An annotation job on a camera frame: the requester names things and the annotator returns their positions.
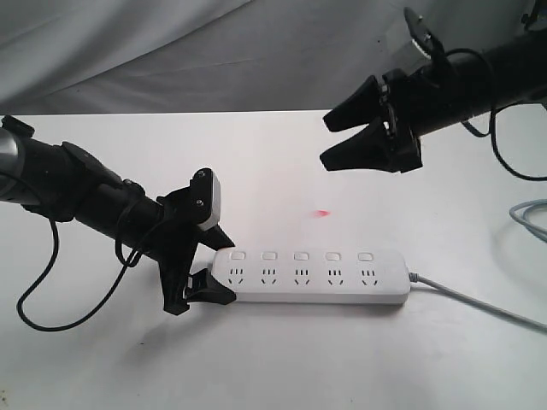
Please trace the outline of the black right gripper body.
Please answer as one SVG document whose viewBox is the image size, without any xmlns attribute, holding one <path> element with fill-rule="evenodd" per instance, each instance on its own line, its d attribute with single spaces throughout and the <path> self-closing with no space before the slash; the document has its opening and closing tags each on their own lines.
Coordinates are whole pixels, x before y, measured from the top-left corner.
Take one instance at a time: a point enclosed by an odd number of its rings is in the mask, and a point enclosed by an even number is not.
<svg viewBox="0 0 547 410">
<path fill-rule="evenodd" d="M 412 73 L 396 68 L 382 75 L 380 104 L 388 127 L 379 170 L 406 173 L 423 166 L 420 136 L 440 122 L 443 96 L 438 70 L 431 63 Z"/>
</svg>

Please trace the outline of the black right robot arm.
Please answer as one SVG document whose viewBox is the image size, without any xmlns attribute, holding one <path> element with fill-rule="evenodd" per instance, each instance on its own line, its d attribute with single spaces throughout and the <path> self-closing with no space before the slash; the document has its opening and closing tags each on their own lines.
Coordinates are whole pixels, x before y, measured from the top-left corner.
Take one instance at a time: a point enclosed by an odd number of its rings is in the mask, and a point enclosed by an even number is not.
<svg viewBox="0 0 547 410">
<path fill-rule="evenodd" d="M 330 172 L 407 173 L 423 165 L 422 136 L 545 97 L 545 32 L 529 32 L 484 53 L 454 49 L 411 74 L 393 69 L 369 76 L 323 118 L 330 132 L 361 130 L 320 160 Z"/>
</svg>

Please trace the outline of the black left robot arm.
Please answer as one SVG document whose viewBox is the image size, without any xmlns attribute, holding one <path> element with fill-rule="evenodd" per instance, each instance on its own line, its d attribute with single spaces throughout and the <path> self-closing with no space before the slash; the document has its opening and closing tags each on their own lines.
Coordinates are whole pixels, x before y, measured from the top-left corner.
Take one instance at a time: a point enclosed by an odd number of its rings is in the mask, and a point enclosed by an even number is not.
<svg viewBox="0 0 547 410">
<path fill-rule="evenodd" d="M 179 315 L 193 302 L 227 305 L 236 295 L 208 268 L 191 273 L 197 246 L 233 247 L 220 228 L 221 185 L 213 170 L 196 171 L 188 186 L 151 199 L 79 146 L 43 143 L 32 126 L 1 119 L 1 199 L 55 222 L 79 223 L 114 239 L 127 267 L 155 261 L 165 312 Z"/>
</svg>

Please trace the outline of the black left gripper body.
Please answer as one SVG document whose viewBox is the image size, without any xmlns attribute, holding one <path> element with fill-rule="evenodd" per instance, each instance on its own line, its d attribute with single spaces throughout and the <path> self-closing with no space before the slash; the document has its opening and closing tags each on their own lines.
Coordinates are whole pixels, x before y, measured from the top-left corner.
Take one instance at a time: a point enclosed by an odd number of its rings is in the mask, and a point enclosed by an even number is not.
<svg viewBox="0 0 547 410">
<path fill-rule="evenodd" d="M 145 254 L 156 261 L 162 288 L 163 310 L 180 315 L 189 309 L 184 291 L 197 250 L 194 201 L 189 187 L 174 190 L 155 201 L 146 197 L 150 235 Z"/>
</svg>

